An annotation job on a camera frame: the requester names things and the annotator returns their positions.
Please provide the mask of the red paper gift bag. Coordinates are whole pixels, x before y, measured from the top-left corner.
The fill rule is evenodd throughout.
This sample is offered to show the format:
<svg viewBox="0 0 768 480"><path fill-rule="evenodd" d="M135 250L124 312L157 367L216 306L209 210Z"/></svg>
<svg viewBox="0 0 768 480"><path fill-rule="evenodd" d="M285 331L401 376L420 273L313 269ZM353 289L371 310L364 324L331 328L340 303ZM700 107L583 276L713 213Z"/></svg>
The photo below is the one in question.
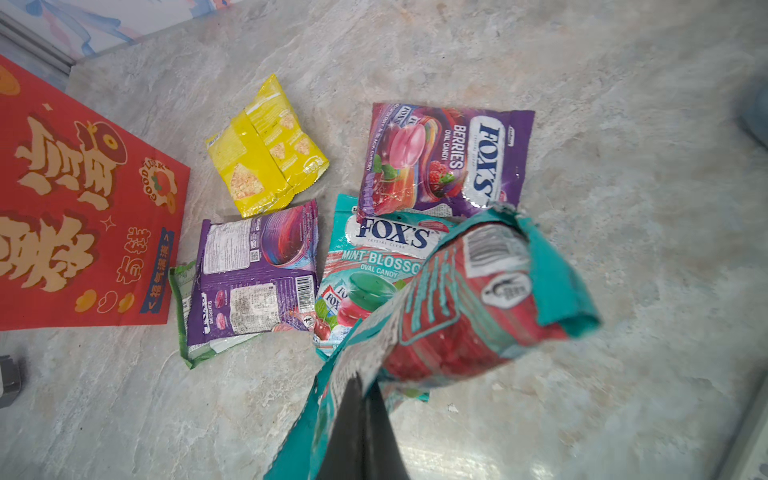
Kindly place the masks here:
<svg viewBox="0 0 768 480"><path fill-rule="evenodd" d="M1 62L1 327L167 321L189 168Z"/></svg>

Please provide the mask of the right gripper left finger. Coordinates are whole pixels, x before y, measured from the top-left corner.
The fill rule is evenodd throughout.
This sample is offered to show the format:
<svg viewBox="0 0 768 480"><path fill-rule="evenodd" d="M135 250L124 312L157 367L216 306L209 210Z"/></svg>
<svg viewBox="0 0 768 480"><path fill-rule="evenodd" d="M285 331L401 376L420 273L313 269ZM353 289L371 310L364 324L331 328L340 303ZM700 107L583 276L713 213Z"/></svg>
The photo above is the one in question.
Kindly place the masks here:
<svg viewBox="0 0 768 480"><path fill-rule="evenodd" d="M347 383L320 470L320 480L364 478L366 410L358 376Z"/></svg>

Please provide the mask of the teal candy bag back side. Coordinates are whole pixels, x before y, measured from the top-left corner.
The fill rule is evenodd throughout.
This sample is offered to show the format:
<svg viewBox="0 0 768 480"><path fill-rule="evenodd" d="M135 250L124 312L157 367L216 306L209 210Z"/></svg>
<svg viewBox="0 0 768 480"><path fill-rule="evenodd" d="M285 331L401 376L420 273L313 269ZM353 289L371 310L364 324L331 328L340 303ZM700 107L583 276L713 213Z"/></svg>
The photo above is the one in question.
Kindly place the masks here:
<svg viewBox="0 0 768 480"><path fill-rule="evenodd" d="M267 477L317 479L355 376L364 400L379 385L389 414L408 392L483 375L600 325L583 280L533 220L494 206L452 228L414 279L350 331L317 373Z"/></svg>

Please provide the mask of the teal Fox's mint blossom bag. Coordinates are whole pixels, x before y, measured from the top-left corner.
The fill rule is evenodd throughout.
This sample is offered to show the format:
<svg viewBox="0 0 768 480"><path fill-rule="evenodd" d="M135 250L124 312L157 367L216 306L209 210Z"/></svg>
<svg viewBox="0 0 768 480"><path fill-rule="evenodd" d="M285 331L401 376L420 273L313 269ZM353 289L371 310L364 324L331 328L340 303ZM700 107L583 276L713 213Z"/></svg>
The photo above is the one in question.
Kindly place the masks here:
<svg viewBox="0 0 768 480"><path fill-rule="evenodd" d="M337 197L316 302L313 343L328 358L351 329L420 271L455 223L421 213L359 218L358 199Z"/></svg>

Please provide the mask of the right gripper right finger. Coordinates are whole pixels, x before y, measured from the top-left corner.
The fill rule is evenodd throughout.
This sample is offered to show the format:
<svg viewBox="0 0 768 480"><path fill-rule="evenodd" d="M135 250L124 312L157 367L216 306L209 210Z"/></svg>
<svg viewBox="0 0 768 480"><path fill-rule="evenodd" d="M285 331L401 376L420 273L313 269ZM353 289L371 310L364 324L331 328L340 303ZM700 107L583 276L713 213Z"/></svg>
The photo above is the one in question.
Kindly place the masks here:
<svg viewBox="0 0 768 480"><path fill-rule="evenodd" d="M409 479L377 383L372 385L365 398L365 478Z"/></svg>

